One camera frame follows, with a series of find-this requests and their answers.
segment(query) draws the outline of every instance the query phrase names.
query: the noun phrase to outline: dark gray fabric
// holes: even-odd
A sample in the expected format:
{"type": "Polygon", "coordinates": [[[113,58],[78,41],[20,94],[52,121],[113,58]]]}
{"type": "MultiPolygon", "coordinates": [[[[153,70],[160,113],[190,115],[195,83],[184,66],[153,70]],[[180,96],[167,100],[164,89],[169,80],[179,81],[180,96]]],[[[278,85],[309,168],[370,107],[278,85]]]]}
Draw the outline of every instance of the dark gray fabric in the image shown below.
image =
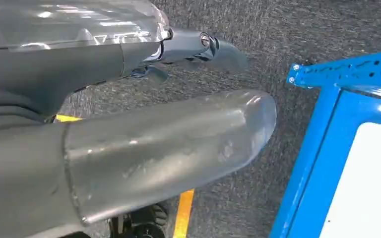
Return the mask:
{"type": "MultiPolygon", "coordinates": [[[[170,80],[113,82],[70,97],[62,113],[95,117],[212,92],[254,88],[278,104],[276,131],[242,170],[198,188],[189,238],[266,237],[297,157],[318,91],[285,83],[293,62],[324,62],[381,51],[381,0],[154,0],[177,27],[204,30],[245,51],[250,70],[228,74],[172,66],[170,80]]],[[[178,199],[166,202],[172,236],[178,199]]]]}

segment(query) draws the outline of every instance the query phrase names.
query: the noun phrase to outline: metal bolt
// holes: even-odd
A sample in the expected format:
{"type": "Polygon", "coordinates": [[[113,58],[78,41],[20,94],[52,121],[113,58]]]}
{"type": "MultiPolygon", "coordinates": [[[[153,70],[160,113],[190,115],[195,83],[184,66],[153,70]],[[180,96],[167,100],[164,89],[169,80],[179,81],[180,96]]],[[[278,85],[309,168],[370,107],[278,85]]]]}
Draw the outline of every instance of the metal bolt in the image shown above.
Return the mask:
{"type": "Polygon", "coordinates": [[[203,46],[205,46],[205,47],[208,48],[209,45],[210,45],[209,36],[207,36],[207,35],[205,35],[205,34],[202,34],[202,35],[201,35],[201,43],[202,43],[203,46]]]}

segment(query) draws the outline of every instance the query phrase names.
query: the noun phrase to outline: blue metal frame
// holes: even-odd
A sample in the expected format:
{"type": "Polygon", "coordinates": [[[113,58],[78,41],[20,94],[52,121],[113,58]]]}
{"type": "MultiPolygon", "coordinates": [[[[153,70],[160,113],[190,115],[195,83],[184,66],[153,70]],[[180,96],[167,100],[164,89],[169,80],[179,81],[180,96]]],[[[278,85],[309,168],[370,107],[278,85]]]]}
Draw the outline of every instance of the blue metal frame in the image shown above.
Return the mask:
{"type": "Polygon", "coordinates": [[[318,237],[358,126],[381,123],[381,53],[292,65],[289,83],[321,87],[270,237],[318,237]]]}

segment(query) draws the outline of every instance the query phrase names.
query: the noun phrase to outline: curved plastic panel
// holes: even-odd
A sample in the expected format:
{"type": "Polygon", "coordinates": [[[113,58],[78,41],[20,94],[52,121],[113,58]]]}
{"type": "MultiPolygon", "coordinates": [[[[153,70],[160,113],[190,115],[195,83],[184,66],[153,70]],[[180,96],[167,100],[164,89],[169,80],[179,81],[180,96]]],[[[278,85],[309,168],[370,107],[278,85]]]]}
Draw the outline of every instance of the curved plastic panel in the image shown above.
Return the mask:
{"type": "Polygon", "coordinates": [[[238,90],[72,123],[66,163],[85,223],[204,185],[247,165],[276,123],[274,99],[238,90]]]}
{"type": "Polygon", "coordinates": [[[0,49],[160,42],[166,15],[147,0],[0,0],[0,49]]]}

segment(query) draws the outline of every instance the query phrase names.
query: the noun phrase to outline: yellow tape line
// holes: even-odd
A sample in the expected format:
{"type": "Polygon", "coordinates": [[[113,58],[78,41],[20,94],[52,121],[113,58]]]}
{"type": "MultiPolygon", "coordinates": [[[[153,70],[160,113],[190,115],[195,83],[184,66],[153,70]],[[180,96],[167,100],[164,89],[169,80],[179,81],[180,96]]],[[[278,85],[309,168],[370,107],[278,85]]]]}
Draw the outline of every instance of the yellow tape line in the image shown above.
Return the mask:
{"type": "MultiPolygon", "coordinates": [[[[61,122],[77,121],[81,118],[56,115],[56,119],[61,122]]],[[[194,189],[180,194],[179,207],[176,215],[176,224],[173,238],[186,238],[188,233],[189,218],[191,216],[194,189]]]]}
{"type": "Polygon", "coordinates": [[[69,117],[69,116],[64,116],[64,115],[56,115],[56,120],[65,122],[65,121],[77,121],[81,120],[82,118],[75,118],[75,117],[69,117]]]}

